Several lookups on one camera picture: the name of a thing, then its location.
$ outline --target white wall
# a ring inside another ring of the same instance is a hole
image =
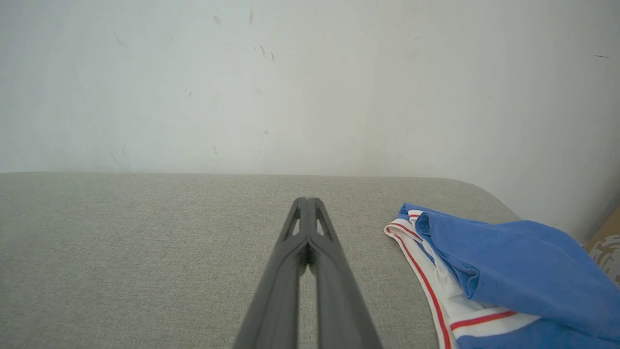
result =
[[[617,198],[620,2],[233,2],[0,2],[0,171],[456,178],[580,240]]]

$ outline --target blue clothing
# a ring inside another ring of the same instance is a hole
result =
[[[579,343],[581,348],[620,347],[620,290],[566,233],[527,220],[488,224],[460,219],[408,203],[398,218],[409,220],[408,210],[423,211],[416,232],[444,260],[468,298],[544,320],[542,327],[518,331],[544,332],[548,325],[545,336],[570,339],[575,348]]]

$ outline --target scuff mark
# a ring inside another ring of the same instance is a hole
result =
[[[122,41],[120,40],[120,38],[118,38],[118,35],[117,35],[116,33],[114,33],[114,37],[115,37],[115,38],[117,38],[118,43],[119,43],[122,47],[129,48],[129,47],[127,47],[127,45],[125,45],[125,43],[124,43],[124,42],[122,42]]]
[[[108,148],[108,152],[110,153],[110,156],[112,157],[112,159],[114,160],[115,163],[117,163],[118,167],[120,167],[121,170],[125,170],[125,167],[123,167],[123,165],[120,164],[120,162],[118,162],[118,160],[116,159],[116,157],[114,156],[114,153],[112,153],[112,149],[110,149],[110,147]]]

